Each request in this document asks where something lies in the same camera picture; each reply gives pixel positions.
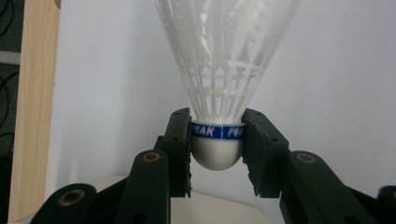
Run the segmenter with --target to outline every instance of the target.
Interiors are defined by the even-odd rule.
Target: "white background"
[[[396,185],[396,1],[303,0],[250,108],[291,150],[318,154],[346,185]],[[128,175],[171,112],[189,106],[153,0],[62,1],[47,197]],[[254,197],[242,162],[191,163],[194,190],[279,216]]]

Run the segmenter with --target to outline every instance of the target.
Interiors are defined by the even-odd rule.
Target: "black cable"
[[[3,80],[2,77],[0,77],[0,80],[1,80],[0,86],[2,86],[3,83],[5,83],[5,81]],[[9,95],[8,95],[8,88],[7,88],[7,85],[6,85],[6,84],[4,84],[4,88],[5,88],[5,91],[6,91],[6,106],[5,106],[6,111],[5,111],[4,116],[3,116],[3,118],[2,118],[2,120],[1,120],[1,122],[0,122],[0,130],[1,130],[1,128],[3,127],[3,124],[4,124],[4,122],[5,122],[6,119],[7,119],[8,110],[9,110]]]
[[[8,77],[6,77],[6,79],[2,79],[2,83],[0,84],[0,91],[3,89],[3,87],[6,89],[6,97],[7,97],[7,109],[6,109],[6,114],[4,115],[3,119],[0,122],[0,129],[3,127],[3,124],[6,122],[6,118],[8,116],[8,105],[9,105],[9,96],[8,96],[8,89],[7,89],[7,82],[12,78],[15,77],[17,74],[19,74],[20,72],[14,72],[11,75],[9,75]]]
[[[8,24],[7,24],[7,26],[6,26],[6,28],[2,31],[2,32],[0,32],[0,37],[1,36],[3,36],[3,34],[5,34],[7,31],[8,31],[8,29],[9,29],[9,27],[11,26],[11,24],[12,24],[12,22],[14,21],[14,16],[15,16],[15,6],[14,6],[14,3],[12,2],[12,0],[8,0],[7,2],[6,2],[6,5],[3,7],[3,9],[2,9],[2,11],[0,12],[0,18],[4,15],[4,13],[6,12],[6,9],[8,8],[8,4],[11,4],[11,19],[9,20],[9,22],[8,22]]]
[[[11,159],[11,154],[12,154],[11,152],[12,152],[12,146],[14,145],[15,133],[2,133],[0,134],[0,139],[5,136],[12,136],[11,144],[9,144],[8,153],[7,153],[7,158]]]

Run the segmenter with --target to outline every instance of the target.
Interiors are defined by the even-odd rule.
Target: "brass insert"
[[[160,159],[160,154],[155,152],[150,152],[143,156],[143,161],[145,162],[154,162]]]
[[[70,206],[78,203],[85,196],[85,191],[82,189],[71,189],[64,193],[58,200],[60,206]]]
[[[315,163],[317,160],[315,159],[315,157],[305,154],[305,153],[301,153],[297,155],[297,159],[299,161],[303,161],[305,163]]]

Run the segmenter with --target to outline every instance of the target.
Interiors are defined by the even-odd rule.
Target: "blue band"
[[[194,122],[191,124],[191,134],[205,138],[239,140],[244,137],[244,132],[244,125],[213,126]]]

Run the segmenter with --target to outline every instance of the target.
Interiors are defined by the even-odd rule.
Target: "badminton shuttlecock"
[[[191,100],[191,153],[205,168],[234,165],[239,123],[290,20],[295,0],[156,0]]]

